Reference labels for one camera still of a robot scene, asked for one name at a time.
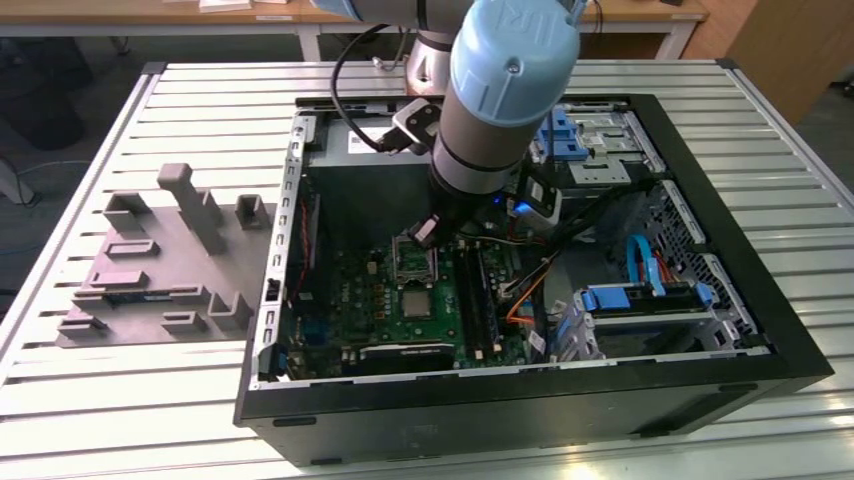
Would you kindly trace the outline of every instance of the table leg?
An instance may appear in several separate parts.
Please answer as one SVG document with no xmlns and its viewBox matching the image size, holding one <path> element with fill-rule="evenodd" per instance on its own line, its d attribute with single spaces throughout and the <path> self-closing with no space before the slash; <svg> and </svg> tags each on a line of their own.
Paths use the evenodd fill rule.
<svg viewBox="0 0 854 480">
<path fill-rule="evenodd" d="M 695 22 L 674 22 L 672 30 L 658 48 L 655 60 L 678 60 L 694 33 Z"/>
<path fill-rule="evenodd" d="M 18 191 L 17 180 L 14 171 L 9 168 L 5 162 L 0 162 L 0 193 L 5 195 L 16 205 L 28 204 L 32 202 L 33 193 L 22 181 L 20 183 Z"/>
<path fill-rule="evenodd" d="M 299 35 L 299 46 L 303 49 L 303 61 L 320 61 L 320 26 L 313 23 L 303 23 L 296 25 L 296 34 Z"/>
<path fill-rule="evenodd" d="M 120 37 L 109 37 L 109 43 L 112 43 L 112 48 L 116 49 L 118 55 L 125 56 L 130 52 L 126 41 L 121 40 Z"/>
</svg>

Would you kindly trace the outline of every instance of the black computer chassis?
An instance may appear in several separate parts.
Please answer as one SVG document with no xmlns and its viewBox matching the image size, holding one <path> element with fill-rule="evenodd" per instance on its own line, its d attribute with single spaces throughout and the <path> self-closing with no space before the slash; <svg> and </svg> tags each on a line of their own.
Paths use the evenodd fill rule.
<svg viewBox="0 0 854 480">
<path fill-rule="evenodd" d="M 347 104 L 404 100 L 348 98 Z M 252 428 L 295 465 L 684 434 L 759 398 L 794 392 L 832 374 L 655 97 L 567 95 L 563 101 L 624 101 L 634 111 L 707 236 L 704 248 L 723 264 L 772 354 L 248 390 L 249 337 L 235 424 Z M 327 99 L 297 101 L 297 106 L 324 105 Z"/>
</svg>

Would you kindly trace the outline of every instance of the floor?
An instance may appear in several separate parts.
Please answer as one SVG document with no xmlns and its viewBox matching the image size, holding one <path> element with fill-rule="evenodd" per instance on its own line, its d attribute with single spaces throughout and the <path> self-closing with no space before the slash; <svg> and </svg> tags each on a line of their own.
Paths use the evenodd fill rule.
<svg viewBox="0 0 854 480">
<path fill-rule="evenodd" d="M 391 58 L 396 48 L 393 37 L 377 39 L 369 46 L 381 58 Z M 343 36 L 321 37 L 324 58 L 333 58 L 347 41 Z M 0 123 L 0 155 L 20 170 L 33 165 L 88 161 L 118 112 L 141 66 L 148 61 L 166 62 L 260 62 L 299 61 L 299 43 L 293 36 L 148 37 L 132 38 L 130 54 L 117 56 L 105 38 L 78 40 L 94 74 L 90 86 L 72 94 L 77 112 L 86 125 L 86 136 L 72 147 L 54 152 L 34 150 L 14 132 Z M 367 51 L 353 52 L 353 59 L 367 59 Z M 854 100 L 842 90 L 831 88 L 796 130 L 810 146 L 854 189 Z M 41 246 L 62 214 L 76 185 L 85 173 L 85 165 L 57 164 L 25 176 L 29 186 L 41 194 L 34 208 L 22 208 L 0 197 L 0 319 L 12 297 L 4 289 L 17 289 L 26 278 Z"/>
</svg>

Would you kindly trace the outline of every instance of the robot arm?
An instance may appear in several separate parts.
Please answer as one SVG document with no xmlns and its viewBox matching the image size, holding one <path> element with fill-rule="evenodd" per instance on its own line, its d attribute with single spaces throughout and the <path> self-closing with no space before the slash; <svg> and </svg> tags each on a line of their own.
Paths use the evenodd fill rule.
<svg viewBox="0 0 854 480">
<path fill-rule="evenodd" d="M 471 5 L 451 51 L 437 128 L 431 125 L 423 130 L 433 137 L 421 142 L 432 147 L 432 214 L 409 234 L 423 247 L 431 247 L 447 241 L 493 198 L 524 157 L 575 66 L 580 44 L 575 24 L 585 0 L 575 2 L 571 12 L 556 0 L 313 2 L 320 7 L 337 5 L 332 11 L 353 18 L 409 22 L 403 23 L 407 26 L 412 21 L 417 25 L 419 10 L 435 10 L 433 16 L 443 18 L 436 25 L 448 29 L 463 6 Z M 444 16 L 439 6 L 449 9 Z M 409 121 L 395 123 L 405 129 Z"/>
</svg>

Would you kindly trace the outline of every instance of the slotted aluminum table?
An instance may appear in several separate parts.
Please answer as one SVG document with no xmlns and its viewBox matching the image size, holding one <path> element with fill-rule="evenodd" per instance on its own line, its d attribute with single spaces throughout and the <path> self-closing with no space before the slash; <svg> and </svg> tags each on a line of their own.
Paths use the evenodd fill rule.
<svg viewBox="0 0 854 480">
<path fill-rule="evenodd" d="M 231 423 L 243 342 L 53 346 L 109 193 L 141 189 L 149 205 L 169 204 L 156 172 L 186 162 L 220 203 L 243 193 L 275 201 L 293 100 L 325 95 L 331 70 L 168 65 L 140 77 L 0 329 L 0 478 L 850 478 L 852 197 L 740 72 L 714 62 L 580 62 L 567 92 L 658 95 L 836 371 L 798 394 L 686 437 L 300 472 Z M 340 89 L 401 94 L 401 72 L 353 64 Z"/>
</svg>

